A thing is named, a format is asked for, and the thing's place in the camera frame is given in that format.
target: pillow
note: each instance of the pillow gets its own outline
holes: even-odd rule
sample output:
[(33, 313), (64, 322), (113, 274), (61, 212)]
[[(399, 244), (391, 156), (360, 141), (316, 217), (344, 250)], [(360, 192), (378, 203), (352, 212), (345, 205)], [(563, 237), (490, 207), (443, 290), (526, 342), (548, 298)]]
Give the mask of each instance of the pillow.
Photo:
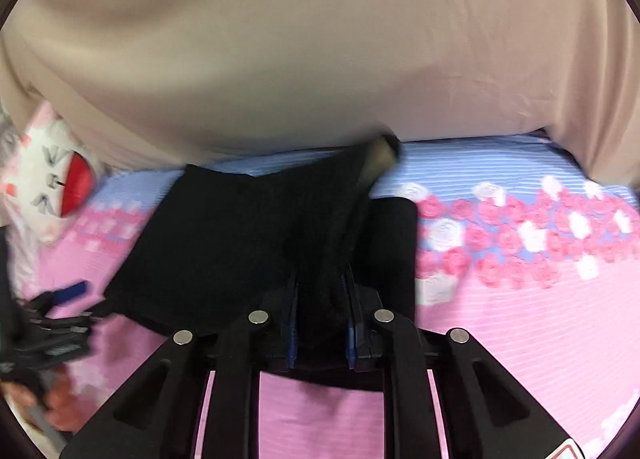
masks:
[(7, 164), (0, 190), (44, 243), (55, 242), (94, 191), (104, 169), (49, 102), (39, 105)]

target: beige fabric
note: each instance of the beige fabric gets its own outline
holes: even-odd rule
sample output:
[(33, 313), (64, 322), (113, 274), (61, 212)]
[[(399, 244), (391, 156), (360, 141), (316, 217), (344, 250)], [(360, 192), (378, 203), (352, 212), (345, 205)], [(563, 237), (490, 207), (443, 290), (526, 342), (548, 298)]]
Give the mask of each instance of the beige fabric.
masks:
[(39, 95), (113, 165), (547, 126), (640, 184), (640, 26), (625, 0), (20, 0), (0, 96)]

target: cartoon face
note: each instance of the cartoon face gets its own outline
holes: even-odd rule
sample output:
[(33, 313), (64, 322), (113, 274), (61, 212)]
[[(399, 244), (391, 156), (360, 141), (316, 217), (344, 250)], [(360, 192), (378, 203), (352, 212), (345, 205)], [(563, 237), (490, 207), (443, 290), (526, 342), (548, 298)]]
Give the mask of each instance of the cartoon face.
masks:
[(36, 114), (22, 137), (16, 162), (5, 169), (4, 190), (40, 239), (51, 242), (91, 195), (100, 171), (99, 162), (50, 109)]

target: white sticker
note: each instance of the white sticker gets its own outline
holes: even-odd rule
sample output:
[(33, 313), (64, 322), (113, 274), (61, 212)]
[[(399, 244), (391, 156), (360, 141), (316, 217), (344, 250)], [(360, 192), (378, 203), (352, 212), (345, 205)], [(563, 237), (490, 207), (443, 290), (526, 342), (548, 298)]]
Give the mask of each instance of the white sticker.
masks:
[(584, 456), (575, 441), (567, 439), (546, 459), (584, 459)]

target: round metal pin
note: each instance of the round metal pin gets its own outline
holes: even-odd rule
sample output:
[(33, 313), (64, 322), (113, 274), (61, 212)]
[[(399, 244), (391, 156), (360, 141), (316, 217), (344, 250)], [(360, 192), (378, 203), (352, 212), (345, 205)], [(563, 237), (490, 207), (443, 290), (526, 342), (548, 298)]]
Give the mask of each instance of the round metal pin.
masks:
[(178, 331), (176, 334), (174, 334), (174, 342), (178, 345), (188, 344), (192, 339), (193, 334), (191, 333), (191, 331), (187, 331), (186, 329)]
[(263, 311), (262, 309), (258, 309), (257, 311), (252, 311), (249, 314), (249, 322), (252, 324), (264, 324), (269, 319), (269, 313)]
[(378, 309), (373, 314), (373, 318), (375, 318), (378, 322), (382, 322), (385, 324), (393, 321), (394, 317), (394, 312), (389, 311), (388, 309)]
[(464, 329), (454, 329), (449, 333), (449, 337), (459, 344), (466, 344), (469, 341), (469, 333)]

